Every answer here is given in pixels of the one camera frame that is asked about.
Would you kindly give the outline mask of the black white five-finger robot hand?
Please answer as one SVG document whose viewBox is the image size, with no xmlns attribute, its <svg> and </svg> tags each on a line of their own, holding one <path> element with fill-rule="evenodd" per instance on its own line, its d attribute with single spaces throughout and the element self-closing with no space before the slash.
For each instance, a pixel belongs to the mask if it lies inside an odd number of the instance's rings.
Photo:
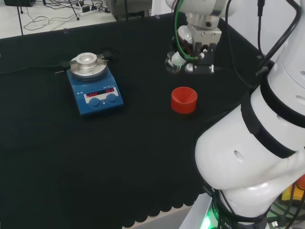
<svg viewBox="0 0 305 229">
<path fill-rule="evenodd" d="M 190 24 L 180 26 L 167 53 L 166 69 L 172 73 L 213 74 L 214 52 L 221 35 L 218 27 L 204 30 Z"/>
</svg>

